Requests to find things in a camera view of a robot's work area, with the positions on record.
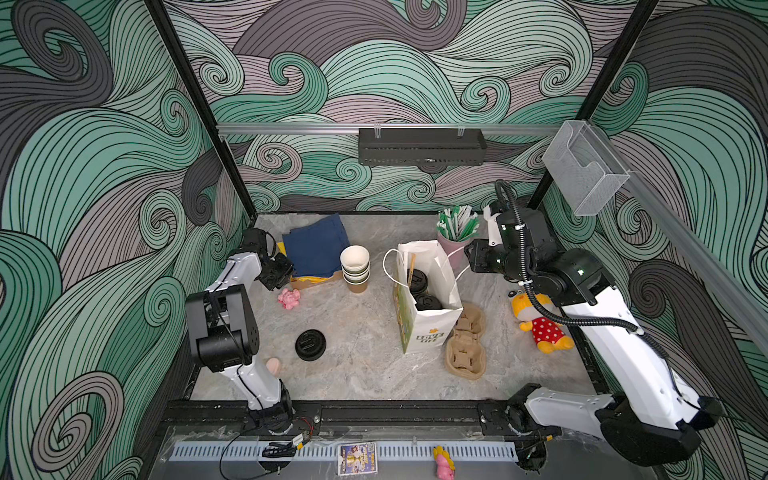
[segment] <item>blue napkin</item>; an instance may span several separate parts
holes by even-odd
[[[294,276],[328,277],[341,270],[341,252],[349,246],[339,214],[308,227],[294,228],[283,235],[286,255],[293,262]]]

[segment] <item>black plastic lid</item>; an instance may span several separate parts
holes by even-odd
[[[429,280],[427,280],[426,273],[422,272],[419,269],[413,270],[413,279],[411,280],[411,295],[416,296],[420,293],[424,293],[427,291],[427,286],[429,285]]]
[[[442,310],[442,303],[436,296],[422,293],[415,297],[417,310]]]
[[[313,362],[326,351],[326,337],[319,330],[311,329],[296,339],[296,353],[301,360]]]

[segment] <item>white paper bag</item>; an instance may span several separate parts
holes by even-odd
[[[461,316],[463,307],[458,297],[456,278],[448,262],[448,255],[437,240],[401,243],[397,249],[397,269],[395,277],[384,271],[395,281],[395,306],[400,327],[400,339],[404,353],[423,352],[440,347],[445,342],[456,320]],[[407,270],[410,268],[411,253],[416,254],[415,268],[421,270],[429,281],[427,293],[440,300],[443,310],[416,309],[416,301],[407,287]]]

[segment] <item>patterned wall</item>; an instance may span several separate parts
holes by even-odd
[[[221,122],[573,118],[634,2],[166,0]],[[200,49],[207,54],[201,55]],[[357,139],[231,136],[261,210],[435,210],[530,194],[548,139],[490,137],[480,167],[363,167]],[[217,172],[197,179],[203,190]]]
[[[650,20],[595,120],[768,311],[768,2],[709,3]],[[746,420],[705,432],[670,477],[765,478],[768,361],[711,296],[718,285],[697,279],[629,191],[597,217],[572,217],[556,189],[545,206],[563,244],[610,266],[676,370]]]
[[[3,478],[135,478],[242,207],[143,0],[2,2],[0,64]]]

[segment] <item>gray floor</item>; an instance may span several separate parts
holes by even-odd
[[[257,226],[279,234],[316,222],[310,214],[263,215]],[[466,380],[444,366],[444,347],[429,353],[403,354],[392,302],[392,281],[382,271],[384,253],[398,243],[436,238],[436,215],[343,215],[352,244],[371,253],[371,280],[366,292],[350,293],[343,280],[302,291],[300,305],[283,310],[278,292],[256,284],[253,310],[261,335],[260,355],[280,359],[279,377],[294,399],[507,399],[527,382],[573,393],[594,393],[576,349],[545,355],[528,332],[518,327],[500,275],[468,271],[458,291],[484,309],[488,331],[482,338],[488,366],[482,378]],[[394,266],[394,256],[388,259]],[[321,330],[325,354],[304,362],[294,350],[306,329]],[[203,369],[192,400],[242,399],[230,380]]]

